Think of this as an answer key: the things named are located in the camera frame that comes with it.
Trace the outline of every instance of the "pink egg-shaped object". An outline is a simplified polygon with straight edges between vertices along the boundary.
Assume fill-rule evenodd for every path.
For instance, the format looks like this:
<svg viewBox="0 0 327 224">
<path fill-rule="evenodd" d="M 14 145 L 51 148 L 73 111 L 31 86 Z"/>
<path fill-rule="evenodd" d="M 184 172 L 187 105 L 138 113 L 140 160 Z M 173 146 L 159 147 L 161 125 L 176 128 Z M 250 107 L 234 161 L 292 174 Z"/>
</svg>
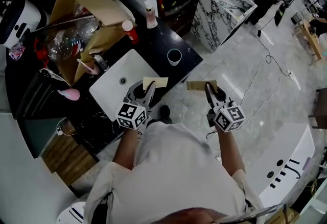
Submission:
<svg viewBox="0 0 327 224">
<path fill-rule="evenodd" d="M 80 98 L 80 92 L 79 92 L 79 90 L 76 90 L 76 89 L 67 89 L 64 91 L 58 90 L 58 92 L 62 96 L 65 96 L 67 99 L 70 99 L 72 101 L 77 101 Z"/>
</svg>

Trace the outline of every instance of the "tile floor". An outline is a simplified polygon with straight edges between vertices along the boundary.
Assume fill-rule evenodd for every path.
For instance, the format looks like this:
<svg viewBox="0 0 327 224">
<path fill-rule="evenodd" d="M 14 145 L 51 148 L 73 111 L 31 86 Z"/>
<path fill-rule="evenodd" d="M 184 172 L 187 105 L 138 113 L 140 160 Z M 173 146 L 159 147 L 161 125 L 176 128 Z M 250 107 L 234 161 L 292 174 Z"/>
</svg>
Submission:
<svg viewBox="0 0 327 224">
<path fill-rule="evenodd" d="M 274 6 L 270 9 L 257 27 L 263 27 L 277 8 Z M 188 80 L 217 80 L 227 95 L 238 104 L 242 103 L 247 120 L 251 118 L 240 131 L 234 133 L 247 168 L 260 157 L 284 121 L 311 124 L 308 115 L 312 111 L 315 90 L 327 85 L 327 64 L 319 61 L 310 65 L 312 57 L 309 49 L 300 38 L 292 35 L 294 25 L 290 18 L 303 8 L 300 0 L 295 1 L 286 11 L 278 28 L 274 21 L 264 28 L 274 45 L 262 37 L 262 42 L 282 70 L 292 71 L 298 85 L 282 75 L 274 61 L 266 63 L 268 52 L 254 35 L 257 27 L 244 24 L 213 54 L 192 34 L 184 36 L 184 40 L 203 58 L 203 62 L 195 68 Z M 190 130 L 203 135 L 212 131 L 206 121 L 209 104 L 204 93 L 186 91 L 186 85 L 181 83 L 160 104 L 170 107 L 174 123 L 183 123 Z M 318 170 L 314 164 L 318 164 L 322 156 L 324 131 L 312 129 L 311 132 L 316 146 L 315 160 L 311 169 L 290 192 L 288 199 L 291 201 L 297 198 Z M 209 144 L 218 150 L 217 136 L 213 136 Z M 112 160 L 117 145 L 118 142 L 115 142 L 99 153 L 100 162 L 73 184 L 76 190 L 86 192 L 91 189 L 101 168 Z"/>
</svg>

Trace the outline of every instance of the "white cup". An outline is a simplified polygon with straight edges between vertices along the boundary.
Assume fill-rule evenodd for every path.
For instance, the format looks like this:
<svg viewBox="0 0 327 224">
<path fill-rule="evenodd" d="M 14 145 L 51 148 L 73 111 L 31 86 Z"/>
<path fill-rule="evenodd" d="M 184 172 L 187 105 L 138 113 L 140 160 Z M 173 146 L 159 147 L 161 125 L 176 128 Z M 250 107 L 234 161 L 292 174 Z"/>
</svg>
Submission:
<svg viewBox="0 0 327 224">
<path fill-rule="evenodd" d="M 182 59 L 182 53 L 178 49 L 170 49 L 167 58 L 171 66 L 176 66 Z"/>
</svg>

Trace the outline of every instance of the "wooden floor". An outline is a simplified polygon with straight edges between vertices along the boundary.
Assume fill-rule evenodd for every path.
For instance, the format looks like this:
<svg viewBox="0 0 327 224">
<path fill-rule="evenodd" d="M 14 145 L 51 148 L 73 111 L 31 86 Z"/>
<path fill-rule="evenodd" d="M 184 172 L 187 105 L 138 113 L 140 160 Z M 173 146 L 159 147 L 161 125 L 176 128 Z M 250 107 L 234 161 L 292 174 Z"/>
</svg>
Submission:
<svg viewBox="0 0 327 224">
<path fill-rule="evenodd" d="M 56 135 L 43 152 L 42 159 L 49 170 L 56 172 L 67 186 L 97 163 L 84 146 L 66 135 Z"/>
</svg>

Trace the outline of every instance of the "white cube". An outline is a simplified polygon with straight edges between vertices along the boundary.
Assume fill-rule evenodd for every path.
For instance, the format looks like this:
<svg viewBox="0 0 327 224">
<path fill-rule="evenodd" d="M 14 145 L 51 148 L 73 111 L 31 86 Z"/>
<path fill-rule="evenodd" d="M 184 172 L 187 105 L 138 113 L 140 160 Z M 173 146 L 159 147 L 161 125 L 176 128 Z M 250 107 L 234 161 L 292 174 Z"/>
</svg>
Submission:
<svg viewBox="0 0 327 224">
<path fill-rule="evenodd" d="M 220 109 L 215 118 L 215 123 L 223 132 L 237 130 L 244 121 L 245 115 L 239 105 Z"/>
<path fill-rule="evenodd" d="M 137 130 L 147 119 L 146 109 L 142 106 L 122 102 L 116 111 L 116 119 L 120 126 Z"/>
</svg>

